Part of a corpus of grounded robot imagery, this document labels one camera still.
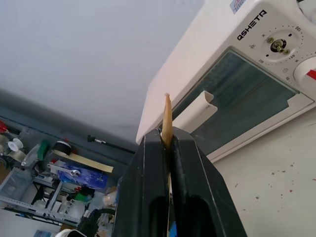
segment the glass panel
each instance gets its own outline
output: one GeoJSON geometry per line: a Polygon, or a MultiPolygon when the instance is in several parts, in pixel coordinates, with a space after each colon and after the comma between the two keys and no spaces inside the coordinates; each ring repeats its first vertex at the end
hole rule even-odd
{"type": "Polygon", "coordinates": [[[174,110],[173,119],[204,90],[214,95],[211,104],[218,111],[191,135],[206,155],[286,109],[296,94],[229,51],[174,110]]]}

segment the oven dial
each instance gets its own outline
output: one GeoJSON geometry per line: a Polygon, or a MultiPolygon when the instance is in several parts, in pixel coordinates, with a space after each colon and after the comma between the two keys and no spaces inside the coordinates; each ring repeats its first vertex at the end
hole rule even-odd
{"type": "Polygon", "coordinates": [[[298,65],[294,77],[303,89],[316,92],[316,57],[309,58],[298,65]]]}

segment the white oven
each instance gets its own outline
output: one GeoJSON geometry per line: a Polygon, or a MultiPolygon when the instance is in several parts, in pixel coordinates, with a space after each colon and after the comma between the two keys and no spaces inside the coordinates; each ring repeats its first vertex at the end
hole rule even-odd
{"type": "Polygon", "coordinates": [[[207,0],[148,88],[138,143],[166,92],[211,161],[315,107],[316,0],[207,0]]]}

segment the green object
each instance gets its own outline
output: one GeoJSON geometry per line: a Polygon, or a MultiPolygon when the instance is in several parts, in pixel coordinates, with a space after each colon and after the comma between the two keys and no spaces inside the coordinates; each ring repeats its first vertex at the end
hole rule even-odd
{"type": "Polygon", "coordinates": [[[75,197],[75,200],[77,200],[77,201],[83,201],[83,202],[88,202],[88,201],[90,201],[87,196],[84,196],[84,195],[82,195],[82,194],[77,194],[76,197],[75,197]]]}
{"type": "Polygon", "coordinates": [[[47,142],[42,142],[40,144],[40,147],[39,147],[39,150],[38,150],[38,159],[39,160],[44,160],[47,152],[48,152],[48,149],[49,149],[49,144],[47,142]]]}

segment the black object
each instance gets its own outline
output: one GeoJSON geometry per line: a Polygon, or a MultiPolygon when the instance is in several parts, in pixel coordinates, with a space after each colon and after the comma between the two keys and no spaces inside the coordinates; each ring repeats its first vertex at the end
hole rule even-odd
{"type": "Polygon", "coordinates": [[[71,199],[75,199],[77,194],[81,194],[83,196],[88,196],[90,195],[92,198],[94,197],[94,193],[95,193],[95,190],[94,189],[91,189],[87,186],[83,186],[81,188],[81,190],[77,193],[73,193],[73,194],[69,194],[66,198],[67,201],[70,201],[71,199]]]}
{"type": "Polygon", "coordinates": [[[0,163],[3,164],[3,167],[5,170],[7,170],[9,168],[8,162],[6,161],[5,158],[0,157],[0,163]]]}
{"type": "Polygon", "coordinates": [[[103,144],[103,145],[106,145],[106,146],[109,146],[109,147],[113,147],[113,148],[119,149],[119,150],[124,151],[124,152],[128,152],[128,153],[131,153],[131,154],[135,154],[134,151],[131,151],[131,150],[129,150],[129,149],[125,149],[125,148],[123,148],[123,147],[119,147],[119,146],[117,146],[117,145],[113,145],[113,144],[107,143],[107,142],[105,142],[105,141],[101,141],[101,140],[99,140],[99,139],[96,139],[95,137],[92,137],[91,135],[88,135],[87,141],[88,141],[88,142],[98,142],[98,143],[101,143],[101,144],[103,144]]]}
{"type": "Polygon", "coordinates": [[[37,192],[35,194],[35,197],[33,198],[33,201],[31,203],[31,205],[34,205],[34,203],[37,201],[37,200],[42,200],[44,198],[44,195],[45,195],[45,192],[44,192],[44,187],[43,186],[40,186],[39,188],[36,187],[36,185],[34,185],[35,188],[37,189],[37,192]]]}
{"type": "Polygon", "coordinates": [[[52,150],[59,151],[68,156],[71,154],[71,146],[66,142],[56,142],[52,150]]]}
{"type": "MultiPolygon", "coordinates": [[[[86,235],[87,237],[94,237],[97,233],[99,226],[97,225],[98,219],[103,213],[109,213],[115,215],[115,211],[109,208],[104,208],[100,210],[93,210],[89,217],[82,217],[81,222],[78,225],[77,230],[86,235]]],[[[78,233],[72,233],[73,236],[82,236],[78,233]]]]}
{"type": "Polygon", "coordinates": [[[192,136],[174,128],[166,153],[160,132],[143,140],[122,177],[112,237],[166,237],[170,170],[178,237],[246,237],[223,177],[192,136]]]}

